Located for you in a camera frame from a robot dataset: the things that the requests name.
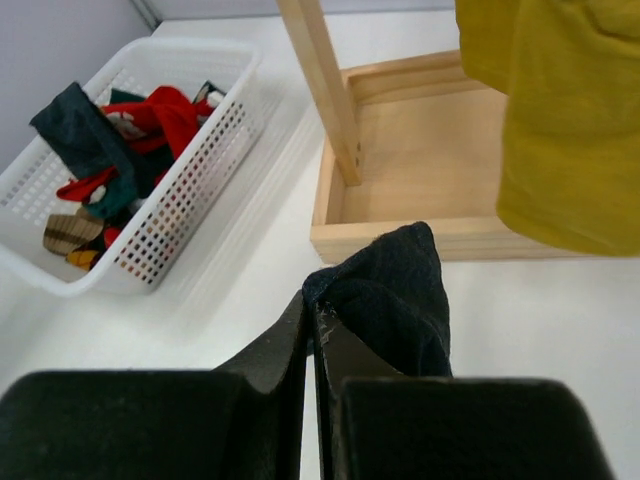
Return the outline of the dark navy sock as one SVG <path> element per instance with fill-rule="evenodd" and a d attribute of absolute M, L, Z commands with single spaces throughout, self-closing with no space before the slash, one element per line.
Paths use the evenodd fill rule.
<path fill-rule="evenodd" d="M 451 377 L 450 308 L 431 228 L 385 233 L 343 262 L 310 274 L 308 306 L 322 306 L 395 370 Z"/>

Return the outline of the red sock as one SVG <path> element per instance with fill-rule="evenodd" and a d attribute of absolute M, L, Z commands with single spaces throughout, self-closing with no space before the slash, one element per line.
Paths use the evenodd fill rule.
<path fill-rule="evenodd" d="M 77 203 L 97 203 L 106 194 L 108 184 L 118 177 L 117 169 L 109 167 L 98 174 L 69 181 L 56 191 L 56 196 L 61 200 Z"/>
<path fill-rule="evenodd" d="M 220 101 L 217 93 L 191 101 L 173 86 L 160 86 L 142 101 L 111 101 L 100 110 L 135 152 L 167 147 L 177 160 Z"/>

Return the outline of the mustard yellow sock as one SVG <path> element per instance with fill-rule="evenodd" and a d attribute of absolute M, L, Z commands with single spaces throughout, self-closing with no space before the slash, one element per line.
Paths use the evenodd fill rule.
<path fill-rule="evenodd" d="M 639 253 L 639 5 L 459 1 L 465 74 L 506 96 L 496 212 L 573 252 Z"/>

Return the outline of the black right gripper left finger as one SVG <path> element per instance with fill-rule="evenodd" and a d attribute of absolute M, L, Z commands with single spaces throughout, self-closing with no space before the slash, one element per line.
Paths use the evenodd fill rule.
<path fill-rule="evenodd" d="M 5 479 L 295 479 L 306 314 L 212 370 L 39 371 L 1 399 Z"/>

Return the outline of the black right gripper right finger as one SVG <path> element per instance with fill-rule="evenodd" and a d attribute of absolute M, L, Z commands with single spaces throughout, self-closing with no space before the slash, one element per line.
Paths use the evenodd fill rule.
<path fill-rule="evenodd" d="M 548 379 L 406 376 L 312 314 L 325 479 L 610 479 L 589 415 Z"/>

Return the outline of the dark teal Santa sock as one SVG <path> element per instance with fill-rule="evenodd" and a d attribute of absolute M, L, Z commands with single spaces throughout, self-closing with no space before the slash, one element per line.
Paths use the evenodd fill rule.
<path fill-rule="evenodd" d="M 29 122 L 76 179 L 115 167 L 140 193 L 141 157 L 114 129 L 82 87 L 73 82 Z"/>

